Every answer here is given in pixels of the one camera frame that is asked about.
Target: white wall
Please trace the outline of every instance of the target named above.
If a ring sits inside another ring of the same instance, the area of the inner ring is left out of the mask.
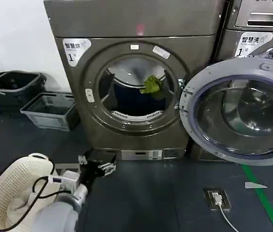
[[[0,71],[42,72],[49,91],[71,91],[43,0],[0,0]]]

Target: label sticker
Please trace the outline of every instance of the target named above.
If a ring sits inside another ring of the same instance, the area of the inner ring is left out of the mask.
[[[86,88],[85,92],[86,92],[87,101],[89,103],[93,103],[94,102],[94,97],[93,97],[92,89]]]
[[[140,49],[140,46],[138,44],[130,44],[130,49],[131,50],[138,50],[138,49]]]
[[[247,57],[262,45],[272,40],[271,32],[248,31],[242,34],[235,52],[235,57]]]
[[[164,49],[160,48],[159,46],[155,46],[152,51],[165,59],[167,59],[171,55],[169,52],[165,51]]]
[[[75,67],[82,55],[91,47],[89,39],[66,38],[63,47],[70,66]]]

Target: open washer door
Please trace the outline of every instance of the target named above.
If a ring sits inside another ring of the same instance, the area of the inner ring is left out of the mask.
[[[208,152],[273,165],[273,59],[234,58],[205,68],[186,85],[180,117]]]

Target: washing machine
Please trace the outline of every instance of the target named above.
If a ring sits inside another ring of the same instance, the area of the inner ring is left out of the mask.
[[[273,59],[233,58],[208,66],[186,85],[180,116],[210,154],[273,165]]]
[[[228,0],[216,60],[273,58],[273,0]]]
[[[86,140],[122,160],[184,155],[179,99],[209,64],[224,0],[51,0]]]

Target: green floor tape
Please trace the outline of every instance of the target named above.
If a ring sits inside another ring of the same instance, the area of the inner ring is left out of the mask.
[[[254,176],[254,174],[252,173],[251,169],[249,168],[249,166],[247,165],[242,165],[242,168],[244,170],[244,172],[246,173],[246,176],[248,177],[248,179],[251,181],[251,182],[254,182],[254,183],[257,183],[258,180],[257,178]],[[260,200],[260,202],[262,203],[268,217],[270,218],[270,220],[272,221],[272,224],[273,224],[273,207],[272,205],[270,204],[270,202],[268,201],[263,189],[261,188],[256,188],[255,189],[256,191],[256,194]]]

